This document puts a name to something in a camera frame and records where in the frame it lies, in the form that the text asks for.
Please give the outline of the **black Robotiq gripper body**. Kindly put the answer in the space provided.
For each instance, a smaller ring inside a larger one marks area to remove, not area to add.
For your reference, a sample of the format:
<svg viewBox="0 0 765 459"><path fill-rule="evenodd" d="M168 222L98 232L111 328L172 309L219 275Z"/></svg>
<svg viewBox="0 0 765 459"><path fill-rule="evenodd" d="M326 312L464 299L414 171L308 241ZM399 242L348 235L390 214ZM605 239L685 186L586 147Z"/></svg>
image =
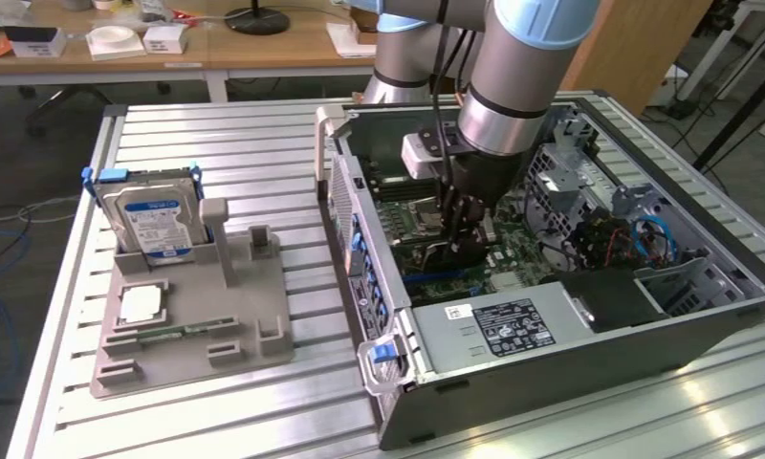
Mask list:
<svg viewBox="0 0 765 459"><path fill-rule="evenodd" d="M456 207L467 200L481 203L485 208L494 208L513 189L523 164L522 153L499 156L471 146L455 146L450 153L451 198L444 202Z"/></svg>

